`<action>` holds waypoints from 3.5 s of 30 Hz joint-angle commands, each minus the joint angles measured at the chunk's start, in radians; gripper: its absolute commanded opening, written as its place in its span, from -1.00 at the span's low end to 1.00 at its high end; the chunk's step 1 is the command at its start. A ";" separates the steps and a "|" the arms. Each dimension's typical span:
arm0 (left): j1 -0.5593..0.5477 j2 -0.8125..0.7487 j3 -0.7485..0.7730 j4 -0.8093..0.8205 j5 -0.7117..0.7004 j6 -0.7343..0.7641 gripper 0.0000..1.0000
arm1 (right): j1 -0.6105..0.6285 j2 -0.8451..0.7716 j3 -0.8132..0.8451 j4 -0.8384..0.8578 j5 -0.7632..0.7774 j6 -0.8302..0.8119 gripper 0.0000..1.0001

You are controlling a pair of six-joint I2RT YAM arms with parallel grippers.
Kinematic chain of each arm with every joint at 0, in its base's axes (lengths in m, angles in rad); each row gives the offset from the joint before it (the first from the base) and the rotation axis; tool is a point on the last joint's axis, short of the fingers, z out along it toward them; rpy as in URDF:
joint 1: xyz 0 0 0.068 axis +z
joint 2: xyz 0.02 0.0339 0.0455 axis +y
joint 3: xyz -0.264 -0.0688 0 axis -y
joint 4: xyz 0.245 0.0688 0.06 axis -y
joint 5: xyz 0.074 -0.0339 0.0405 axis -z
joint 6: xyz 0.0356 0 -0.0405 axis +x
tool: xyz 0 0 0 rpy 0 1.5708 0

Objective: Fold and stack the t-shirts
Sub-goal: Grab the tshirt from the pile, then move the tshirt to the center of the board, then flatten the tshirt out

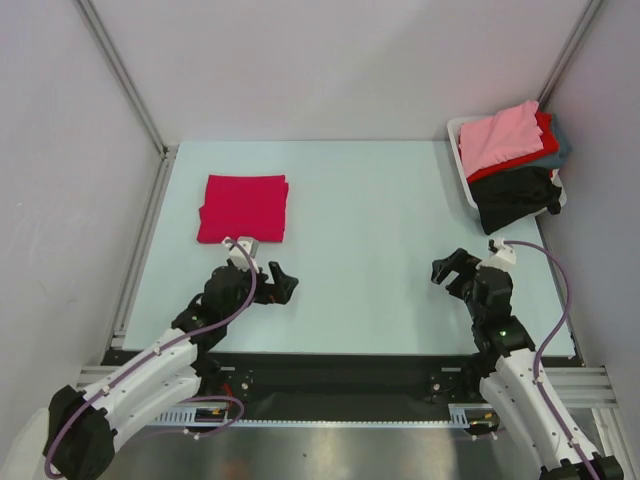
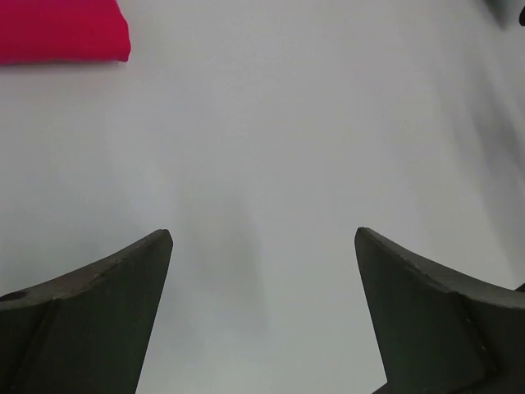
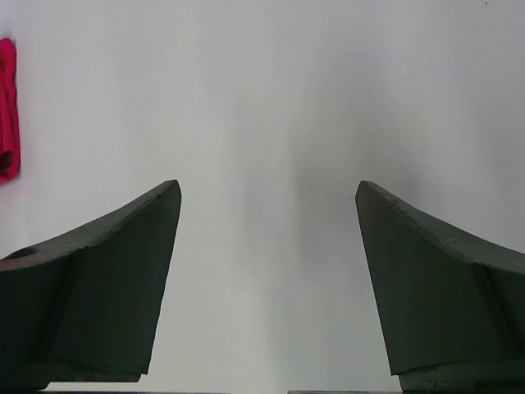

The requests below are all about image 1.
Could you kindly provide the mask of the black t-shirt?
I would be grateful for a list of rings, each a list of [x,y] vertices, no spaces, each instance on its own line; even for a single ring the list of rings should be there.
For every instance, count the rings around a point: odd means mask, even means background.
[[[469,188],[486,235],[528,215],[540,211],[557,215],[562,209],[563,190],[552,182],[550,171],[541,167],[498,172],[473,181]]]

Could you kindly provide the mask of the magenta t-shirt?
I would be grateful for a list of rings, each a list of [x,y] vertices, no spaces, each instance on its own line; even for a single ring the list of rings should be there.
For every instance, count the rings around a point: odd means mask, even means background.
[[[286,229],[289,183],[285,175],[210,175],[199,209],[196,239],[221,243],[226,237],[252,237],[281,243]]]

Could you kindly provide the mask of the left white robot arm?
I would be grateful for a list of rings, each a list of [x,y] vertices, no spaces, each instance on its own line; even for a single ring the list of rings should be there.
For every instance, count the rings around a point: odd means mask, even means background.
[[[195,396],[214,397],[220,368],[207,355],[228,324],[253,304],[287,304],[298,284],[276,262],[267,272],[233,262],[216,268],[149,348],[88,387],[65,386],[54,394],[43,450],[46,477],[96,479],[158,415]]]

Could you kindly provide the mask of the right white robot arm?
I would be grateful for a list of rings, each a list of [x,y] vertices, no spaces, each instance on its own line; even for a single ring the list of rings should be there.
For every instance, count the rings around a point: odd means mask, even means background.
[[[543,369],[541,351],[512,312],[516,263],[509,242],[493,241],[481,260],[464,249],[432,263],[431,280],[464,302],[479,352],[461,376],[463,393],[487,401],[516,445],[537,464],[542,479],[621,479],[613,456],[587,438]]]

